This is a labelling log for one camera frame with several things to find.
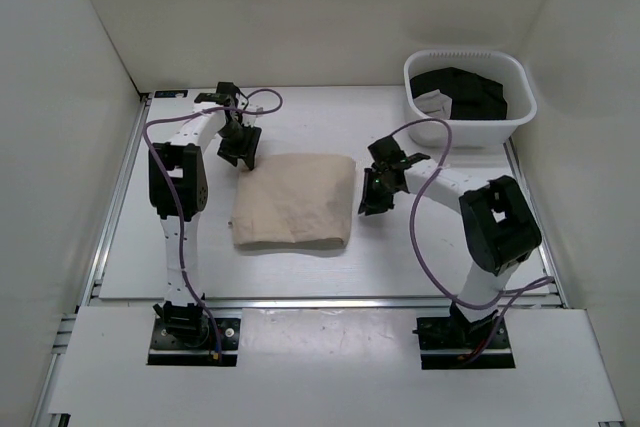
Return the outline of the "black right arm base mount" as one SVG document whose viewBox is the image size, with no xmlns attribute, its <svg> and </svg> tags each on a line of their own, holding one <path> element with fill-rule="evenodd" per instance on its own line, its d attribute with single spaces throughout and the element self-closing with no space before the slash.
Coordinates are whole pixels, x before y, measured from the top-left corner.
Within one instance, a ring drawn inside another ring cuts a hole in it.
<svg viewBox="0 0 640 427">
<path fill-rule="evenodd" d="M 497 311 L 470 322 L 450 306 L 446 317 L 418 317 L 422 370 L 496 370 L 516 367 L 505 320 Z"/>
</svg>

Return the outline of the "beige trousers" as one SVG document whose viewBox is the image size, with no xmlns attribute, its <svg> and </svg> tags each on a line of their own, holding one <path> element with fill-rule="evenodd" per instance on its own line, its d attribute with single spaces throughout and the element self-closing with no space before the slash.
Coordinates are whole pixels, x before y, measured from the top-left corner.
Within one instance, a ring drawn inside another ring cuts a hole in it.
<svg viewBox="0 0 640 427">
<path fill-rule="evenodd" d="M 230 218 L 237 247 L 344 248 L 352 229 L 356 162 L 288 153 L 241 172 Z"/>
</svg>

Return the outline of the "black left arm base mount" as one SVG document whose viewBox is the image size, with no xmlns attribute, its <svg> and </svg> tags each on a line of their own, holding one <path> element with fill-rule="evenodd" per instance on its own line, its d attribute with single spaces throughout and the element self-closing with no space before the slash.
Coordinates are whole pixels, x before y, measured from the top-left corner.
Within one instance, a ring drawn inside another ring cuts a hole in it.
<svg viewBox="0 0 640 427">
<path fill-rule="evenodd" d="M 147 364 L 150 366 L 235 367 L 241 337 L 241 319 L 216 318 L 216 328 L 194 304 L 153 306 L 155 319 Z"/>
</svg>

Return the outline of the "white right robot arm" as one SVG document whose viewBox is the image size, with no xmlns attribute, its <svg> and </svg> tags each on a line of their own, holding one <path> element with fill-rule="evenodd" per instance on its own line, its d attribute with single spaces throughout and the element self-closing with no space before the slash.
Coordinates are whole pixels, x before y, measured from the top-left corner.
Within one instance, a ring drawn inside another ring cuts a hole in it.
<svg viewBox="0 0 640 427">
<path fill-rule="evenodd" d="M 424 153 L 408 155 L 393 136 L 375 141 L 368 151 L 373 162 L 364 170 L 360 213 L 386 213 L 393 209 L 396 194 L 412 195 L 409 238 L 413 252 L 431 283 L 451 302 L 448 317 L 433 327 L 420 328 L 420 334 L 437 347 L 487 345 L 501 322 L 499 301 L 514 300 L 550 282 L 541 277 L 517 289 L 507 286 L 542 241 L 517 181 L 507 175 L 484 181 L 447 168 L 443 160 Z M 459 293 L 449 291 L 437 279 L 420 251 L 416 219 L 423 198 L 450 209 L 462 220 L 471 266 Z"/>
</svg>

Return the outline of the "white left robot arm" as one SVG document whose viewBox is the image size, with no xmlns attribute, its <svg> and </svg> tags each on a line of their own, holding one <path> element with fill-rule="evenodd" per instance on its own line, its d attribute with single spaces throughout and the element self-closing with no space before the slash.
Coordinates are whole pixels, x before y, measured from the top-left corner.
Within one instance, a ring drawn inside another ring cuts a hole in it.
<svg viewBox="0 0 640 427">
<path fill-rule="evenodd" d="M 208 345 L 222 351 L 218 327 L 197 288 L 197 230 L 208 202 L 204 152 L 218 137 L 217 155 L 233 167 L 252 170 L 262 129 L 246 117 L 250 97 L 232 82 L 196 96 L 193 113 L 146 124 L 148 128 L 179 122 L 169 140 L 153 142 L 147 132 L 149 199 L 160 218 L 165 239 L 167 293 L 156 306 L 166 332 L 190 348 Z"/>
</svg>

